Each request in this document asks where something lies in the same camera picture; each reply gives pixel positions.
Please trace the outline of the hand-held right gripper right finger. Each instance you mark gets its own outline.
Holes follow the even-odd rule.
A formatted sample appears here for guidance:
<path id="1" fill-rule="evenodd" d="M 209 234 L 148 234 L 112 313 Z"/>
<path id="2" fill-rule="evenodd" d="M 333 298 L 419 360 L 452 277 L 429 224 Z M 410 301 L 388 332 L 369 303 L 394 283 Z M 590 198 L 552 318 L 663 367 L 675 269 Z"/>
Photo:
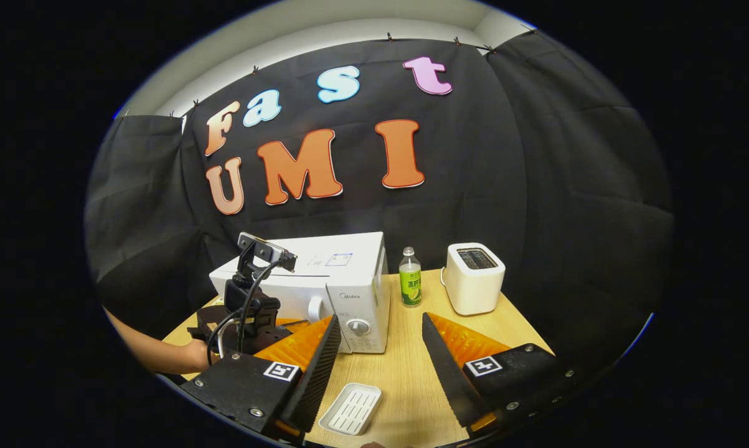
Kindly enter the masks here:
<path id="1" fill-rule="evenodd" d="M 562 403 L 576 371 L 535 343 L 514 348 L 434 313 L 422 339 L 460 426 L 475 439 L 513 431 Z"/>

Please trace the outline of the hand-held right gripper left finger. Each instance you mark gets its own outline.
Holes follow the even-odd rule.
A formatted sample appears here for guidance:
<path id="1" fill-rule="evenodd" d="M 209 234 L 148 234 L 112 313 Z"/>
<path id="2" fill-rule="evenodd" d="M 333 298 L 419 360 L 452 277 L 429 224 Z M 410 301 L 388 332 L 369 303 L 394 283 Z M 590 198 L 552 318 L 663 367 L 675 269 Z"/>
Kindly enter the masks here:
<path id="1" fill-rule="evenodd" d="M 299 444 L 316 421 L 341 341 L 332 315 L 257 354 L 229 351 L 180 389 L 246 432 Z"/>

